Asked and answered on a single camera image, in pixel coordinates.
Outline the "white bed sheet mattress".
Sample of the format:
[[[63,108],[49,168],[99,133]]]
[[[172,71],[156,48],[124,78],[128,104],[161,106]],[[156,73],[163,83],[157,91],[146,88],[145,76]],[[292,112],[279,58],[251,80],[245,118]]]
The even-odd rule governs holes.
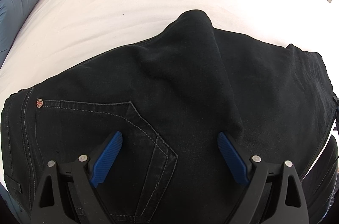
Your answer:
[[[338,0],[40,0],[1,68],[1,101],[102,52],[157,35],[194,9],[216,28],[319,52],[338,91]]]

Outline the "rolled blue duvet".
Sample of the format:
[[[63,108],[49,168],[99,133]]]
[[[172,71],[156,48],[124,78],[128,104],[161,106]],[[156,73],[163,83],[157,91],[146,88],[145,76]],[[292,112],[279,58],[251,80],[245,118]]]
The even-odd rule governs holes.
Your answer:
[[[39,0],[1,0],[1,63]]]

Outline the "black denim pants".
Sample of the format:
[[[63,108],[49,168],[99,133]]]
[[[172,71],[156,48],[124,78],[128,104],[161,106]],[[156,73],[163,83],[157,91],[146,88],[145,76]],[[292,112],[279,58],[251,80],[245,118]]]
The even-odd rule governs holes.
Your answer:
[[[151,39],[115,48],[12,94],[1,115],[4,178],[31,213],[50,160],[123,143],[98,187],[116,223],[224,223],[237,185],[218,147],[229,133],[250,155],[291,160],[304,178],[337,103],[318,53],[216,29],[187,11]]]

